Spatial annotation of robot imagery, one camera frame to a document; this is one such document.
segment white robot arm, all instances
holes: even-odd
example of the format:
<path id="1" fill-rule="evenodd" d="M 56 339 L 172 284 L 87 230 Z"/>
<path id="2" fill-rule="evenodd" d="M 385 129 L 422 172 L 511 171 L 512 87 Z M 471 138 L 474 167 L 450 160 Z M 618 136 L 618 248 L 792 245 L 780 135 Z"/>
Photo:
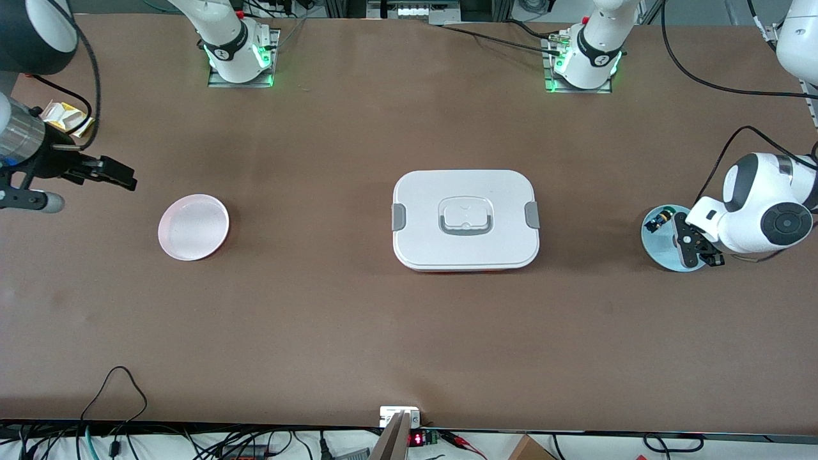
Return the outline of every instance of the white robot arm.
<path id="1" fill-rule="evenodd" d="M 793 0 L 778 32 L 778 62 L 790 74 L 818 85 L 818 2 Z"/>
<path id="2" fill-rule="evenodd" d="M 719 250 L 746 254 L 782 250 L 812 230 L 811 211 L 818 208 L 815 163 L 784 155 L 751 153 L 727 172 L 723 201 L 703 197 L 685 222 Z"/>
<path id="3" fill-rule="evenodd" d="M 581 89 L 598 88 L 610 77 L 633 29 L 639 0 L 594 0 L 594 4 L 587 23 L 568 29 L 569 43 L 554 68 Z"/>
<path id="4" fill-rule="evenodd" d="M 245 83 L 272 64 L 270 26 L 239 19 L 228 0 L 169 0 L 202 38 L 210 65 L 230 83 Z"/>

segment green led light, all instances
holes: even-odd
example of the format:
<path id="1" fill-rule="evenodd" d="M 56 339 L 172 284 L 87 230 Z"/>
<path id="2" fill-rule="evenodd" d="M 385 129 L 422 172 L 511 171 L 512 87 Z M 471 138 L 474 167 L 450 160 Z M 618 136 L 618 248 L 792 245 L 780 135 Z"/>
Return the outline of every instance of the green led light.
<path id="1" fill-rule="evenodd" d="M 267 67 L 270 65 L 270 54 L 264 48 L 259 48 L 253 45 L 253 54 L 256 56 L 256 61 L 262 67 Z"/>
<path id="2" fill-rule="evenodd" d="M 611 76 L 613 77 L 617 70 L 617 65 L 619 64 L 619 60 L 622 59 L 622 52 L 616 56 L 616 59 L 613 60 L 613 67 L 611 67 Z"/>

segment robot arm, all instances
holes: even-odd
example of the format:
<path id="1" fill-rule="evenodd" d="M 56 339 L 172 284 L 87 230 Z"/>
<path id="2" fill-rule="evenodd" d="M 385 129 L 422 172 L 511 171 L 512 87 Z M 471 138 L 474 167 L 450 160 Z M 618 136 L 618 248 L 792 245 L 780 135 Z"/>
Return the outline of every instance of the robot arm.
<path id="1" fill-rule="evenodd" d="M 10 0 L 0 7 L 0 70 L 55 74 L 68 65 L 77 47 L 66 0 Z M 84 155 L 68 134 L 30 109 L 0 94 L 0 209 L 56 213 L 64 201 L 56 193 L 33 190 L 34 178 L 63 178 L 78 185 L 86 180 L 134 190 L 133 169 L 101 156 Z M 11 185 L 15 174 L 23 176 Z"/>
<path id="2" fill-rule="evenodd" d="M 815 164 L 809 156 L 799 156 Z M 751 153 L 727 172 L 723 201 L 703 197 L 685 222 L 719 250 L 739 254 L 782 250 L 812 230 L 818 208 L 816 171 L 784 155 Z"/>
<path id="3" fill-rule="evenodd" d="M 633 29 L 639 0 L 595 0 L 585 24 L 568 29 L 569 43 L 554 72 L 581 89 L 605 84 L 621 56 L 625 38 Z"/>
<path id="4" fill-rule="evenodd" d="M 778 32 L 775 54 L 785 70 L 818 85 L 818 2 L 793 0 Z"/>
<path id="5" fill-rule="evenodd" d="M 228 0 L 169 0 L 202 38 L 210 65 L 230 83 L 245 83 L 272 64 L 270 26 L 239 19 Z"/>

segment brown tabletop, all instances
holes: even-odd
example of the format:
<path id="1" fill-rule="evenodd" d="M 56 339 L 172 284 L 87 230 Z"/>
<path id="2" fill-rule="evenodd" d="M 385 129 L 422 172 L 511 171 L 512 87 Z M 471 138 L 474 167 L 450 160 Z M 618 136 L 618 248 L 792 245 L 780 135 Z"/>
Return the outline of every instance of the brown tabletop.
<path id="1" fill-rule="evenodd" d="M 77 417 L 123 364 L 146 420 L 372 425 L 382 404 L 416 404 L 437 426 L 818 435 L 818 239 L 688 274 L 639 243 L 645 212 L 691 205 L 739 126 L 805 153 L 803 100 L 698 85 L 657 27 L 634 29 L 614 94 L 598 96 L 546 93 L 535 52 L 411 20 L 307 20 L 275 86 L 245 90 L 205 87 L 184 17 L 79 23 L 102 75 L 88 153 L 133 167 L 139 187 L 37 181 L 63 212 L 2 212 L 0 417 Z M 512 25 L 466 27 L 536 45 Z M 704 78 L 798 90 L 754 28 L 670 35 Z M 80 54 L 52 79 L 91 97 Z M 13 96 L 66 100 L 29 79 Z M 769 150 L 742 135 L 726 161 Z M 395 182 L 461 168 L 530 179 L 531 265 L 398 262 Z M 179 262 L 156 228 L 192 193 L 224 201 L 231 234 Z M 89 417 L 137 407 L 118 376 Z"/>

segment blue cable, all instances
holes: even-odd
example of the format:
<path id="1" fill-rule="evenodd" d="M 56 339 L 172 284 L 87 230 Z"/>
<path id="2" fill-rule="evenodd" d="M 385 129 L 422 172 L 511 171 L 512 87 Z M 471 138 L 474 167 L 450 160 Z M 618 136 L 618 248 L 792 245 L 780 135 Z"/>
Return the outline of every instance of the blue cable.
<path id="1" fill-rule="evenodd" d="M 100 460 L 99 456 L 97 455 L 97 451 L 94 450 L 94 444 L 91 443 L 91 427 L 85 427 L 85 442 L 88 443 L 88 450 L 91 451 L 91 456 L 94 457 L 94 460 Z"/>

